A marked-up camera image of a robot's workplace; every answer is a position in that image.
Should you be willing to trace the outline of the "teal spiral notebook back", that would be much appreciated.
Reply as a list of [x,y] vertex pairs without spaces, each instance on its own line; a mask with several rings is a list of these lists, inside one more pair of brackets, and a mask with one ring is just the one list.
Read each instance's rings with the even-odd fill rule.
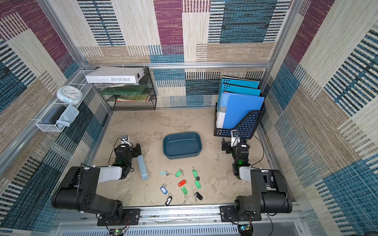
[[252,89],[257,89],[259,87],[259,81],[246,80],[246,79],[234,78],[234,77],[229,77],[229,76],[223,76],[222,83],[228,84],[228,85],[252,88]]

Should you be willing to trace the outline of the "key with red tag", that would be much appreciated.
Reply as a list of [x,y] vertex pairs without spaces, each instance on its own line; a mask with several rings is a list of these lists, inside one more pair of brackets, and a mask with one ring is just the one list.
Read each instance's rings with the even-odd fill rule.
[[182,187],[182,186],[184,186],[186,183],[187,183],[186,180],[182,180],[182,181],[180,181],[180,182],[178,183],[178,186],[179,186],[179,187]]

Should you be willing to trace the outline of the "green book on shelf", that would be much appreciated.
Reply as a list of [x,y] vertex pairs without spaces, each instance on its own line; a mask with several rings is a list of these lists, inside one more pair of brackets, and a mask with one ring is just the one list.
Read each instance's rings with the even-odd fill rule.
[[146,85],[134,85],[134,86],[124,86],[124,87],[114,87],[105,88],[100,94],[101,95],[140,95],[148,87]]

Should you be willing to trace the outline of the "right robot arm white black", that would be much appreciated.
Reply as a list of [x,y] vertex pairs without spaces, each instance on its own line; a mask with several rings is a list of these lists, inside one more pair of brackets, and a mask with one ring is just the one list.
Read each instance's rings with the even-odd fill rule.
[[292,201],[284,176],[279,170],[253,167],[249,163],[250,146],[238,130],[231,131],[230,142],[222,140],[221,149],[233,157],[234,176],[250,182],[252,186],[250,195],[238,196],[232,206],[220,206],[222,222],[237,224],[240,221],[260,221],[262,213],[274,216],[292,212]]

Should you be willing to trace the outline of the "round white clock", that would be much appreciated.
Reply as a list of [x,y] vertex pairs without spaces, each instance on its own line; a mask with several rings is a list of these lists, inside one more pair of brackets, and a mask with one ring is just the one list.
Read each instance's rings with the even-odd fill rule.
[[62,86],[57,90],[57,98],[67,104],[77,105],[84,97],[81,90],[73,86]]

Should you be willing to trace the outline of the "aluminium front rail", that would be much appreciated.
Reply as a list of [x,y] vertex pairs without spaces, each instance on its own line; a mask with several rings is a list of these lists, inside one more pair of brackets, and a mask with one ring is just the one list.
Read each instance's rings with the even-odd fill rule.
[[268,216],[261,221],[222,222],[219,206],[176,205],[138,206],[139,223],[127,228],[124,225],[97,226],[97,217],[89,213],[61,210],[49,233],[51,236],[309,236],[309,226],[299,206],[294,203],[289,214]]

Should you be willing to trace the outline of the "key with blue tag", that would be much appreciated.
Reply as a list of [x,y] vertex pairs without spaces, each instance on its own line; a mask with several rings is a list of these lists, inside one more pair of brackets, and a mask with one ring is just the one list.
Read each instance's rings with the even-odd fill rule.
[[161,187],[160,187],[160,190],[161,190],[161,192],[162,192],[164,195],[168,194],[167,186],[168,186],[169,184],[171,184],[171,182],[163,183],[163,184],[161,185]]

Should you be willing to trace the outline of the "light blue rectangular case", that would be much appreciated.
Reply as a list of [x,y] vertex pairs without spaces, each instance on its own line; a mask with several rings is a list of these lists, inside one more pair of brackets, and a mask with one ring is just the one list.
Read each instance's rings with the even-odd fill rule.
[[148,170],[147,170],[147,166],[146,166],[146,162],[145,162],[145,159],[142,155],[139,155],[137,157],[137,162],[138,162],[138,165],[139,165],[139,170],[140,170],[140,173],[141,173],[141,178],[142,180],[147,180],[149,179],[149,173],[148,173]]

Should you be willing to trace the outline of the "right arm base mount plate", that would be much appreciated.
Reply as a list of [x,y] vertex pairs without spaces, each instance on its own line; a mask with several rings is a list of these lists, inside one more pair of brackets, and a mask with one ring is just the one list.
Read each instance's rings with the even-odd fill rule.
[[221,205],[219,206],[220,217],[222,222],[252,222],[261,221],[262,217],[260,213],[253,211],[240,211],[237,210],[235,206],[231,205]]

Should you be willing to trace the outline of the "key with green tag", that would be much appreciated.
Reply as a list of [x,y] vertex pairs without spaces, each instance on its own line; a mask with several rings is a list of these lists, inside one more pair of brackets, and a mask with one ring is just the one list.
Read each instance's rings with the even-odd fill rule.
[[184,176],[184,171],[182,169],[179,169],[176,174],[175,174],[175,177],[180,177],[180,176]]
[[194,167],[193,167],[192,173],[194,175],[194,178],[197,179],[198,178],[198,173],[197,173],[197,170]]
[[196,178],[195,178],[195,185],[196,185],[196,187],[197,187],[198,189],[201,188],[201,184],[200,184],[199,180],[200,180],[200,177],[196,177]]

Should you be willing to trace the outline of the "light blue cloth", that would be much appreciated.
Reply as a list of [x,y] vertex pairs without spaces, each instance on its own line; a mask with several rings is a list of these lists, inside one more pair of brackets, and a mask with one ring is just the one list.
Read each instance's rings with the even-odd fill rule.
[[70,125],[74,122],[74,120],[79,115],[78,109],[74,106],[69,105],[65,109],[65,111],[61,114],[59,119],[56,121],[58,129],[63,129],[65,127],[70,127]]

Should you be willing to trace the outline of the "white folio box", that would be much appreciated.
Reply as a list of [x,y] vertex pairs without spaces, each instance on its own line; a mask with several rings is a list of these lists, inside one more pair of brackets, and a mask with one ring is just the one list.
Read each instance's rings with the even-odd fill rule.
[[145,75],[143,67],[99,67],[87,74],[86,80],[92,84],[136,84]]

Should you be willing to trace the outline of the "key with black white tag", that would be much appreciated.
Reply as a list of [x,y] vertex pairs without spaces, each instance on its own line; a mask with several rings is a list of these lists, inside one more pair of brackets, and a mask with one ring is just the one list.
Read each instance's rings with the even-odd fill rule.
[[169,194],[168,194],[168,197],[167,197],[167,199],[166,199],[166,201],[165,201],[165,206],[170,205],[171,202],[172,202],[172,200],[173,200],[173,195],[172,195],[172,193],[169,193]]

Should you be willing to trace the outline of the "teal plastic storage box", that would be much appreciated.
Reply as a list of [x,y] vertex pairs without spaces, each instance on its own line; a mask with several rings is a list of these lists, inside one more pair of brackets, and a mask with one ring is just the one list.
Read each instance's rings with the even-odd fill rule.
[[196,157],[202,151],[201,137],[196,132],[169,134],[163,139],[162,149],[170,160]]

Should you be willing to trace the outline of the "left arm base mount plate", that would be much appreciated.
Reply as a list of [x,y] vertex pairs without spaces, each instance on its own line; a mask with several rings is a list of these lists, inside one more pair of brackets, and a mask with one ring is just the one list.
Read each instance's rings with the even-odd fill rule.
[[139,208],[123,209],[114,214],[98,214],[97,226],[137,225],[140,217]]

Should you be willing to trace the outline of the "blue clip file folder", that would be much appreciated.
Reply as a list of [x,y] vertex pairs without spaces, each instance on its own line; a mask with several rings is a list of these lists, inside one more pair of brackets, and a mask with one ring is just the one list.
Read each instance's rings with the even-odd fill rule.
[[250,112],[261,110],[265,98],[222,92],[216,116],[216,128],[232,129]]

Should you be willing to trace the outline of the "dark blue pouch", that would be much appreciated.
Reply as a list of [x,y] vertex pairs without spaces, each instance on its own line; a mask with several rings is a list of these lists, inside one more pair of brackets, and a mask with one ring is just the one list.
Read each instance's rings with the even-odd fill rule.
[[58,108],[52,109],[51,112],[42,121],[42,124],[56,124],[56,121],[60,118],[65,109],[66,106],[60,106]]

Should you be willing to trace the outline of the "key with teal tag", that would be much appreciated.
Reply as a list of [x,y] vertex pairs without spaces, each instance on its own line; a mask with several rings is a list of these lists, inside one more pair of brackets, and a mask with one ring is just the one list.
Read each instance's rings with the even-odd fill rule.
[[161,171],[159,172],[160,176],[170,176],[171,174],[168,171]]

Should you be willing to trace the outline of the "colourful magazine on shelf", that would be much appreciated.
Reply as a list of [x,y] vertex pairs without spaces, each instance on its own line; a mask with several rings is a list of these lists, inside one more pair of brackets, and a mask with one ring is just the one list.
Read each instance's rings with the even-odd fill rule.
[[140,95],[121,95],[116,101],[117,102],[147,102],[150,99],[149,94],[140,94]]

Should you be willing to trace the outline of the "black mesh file holder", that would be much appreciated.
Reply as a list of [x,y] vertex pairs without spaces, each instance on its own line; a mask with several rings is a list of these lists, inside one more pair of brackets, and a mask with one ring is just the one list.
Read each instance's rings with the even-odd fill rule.
[[216,128],[217,122],[217,108],[215,107],[214,113],[214,136],[230,138],[231,131],[237,130],[240,132],[240,136],[244,139],[250,140],[255,134],[258,126],[260,125],[264,114],[266,113],[265,104],[263,103],[262,110],[250,111],[234,128]]

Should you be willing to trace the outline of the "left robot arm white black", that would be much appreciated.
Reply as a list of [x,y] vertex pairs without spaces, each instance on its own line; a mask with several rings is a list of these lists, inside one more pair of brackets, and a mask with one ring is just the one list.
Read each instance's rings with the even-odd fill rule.
[[52,207],[95,214],[97,225],[103,227],[139,223],[140,209],[126,210],[120,200],[98,195],[99,183],[125,179],[133,171],[133,159],[141,156],[140,144],[132,144],[127,135],[115,145],[115,161],[102,167],[71,167],[52,197]]

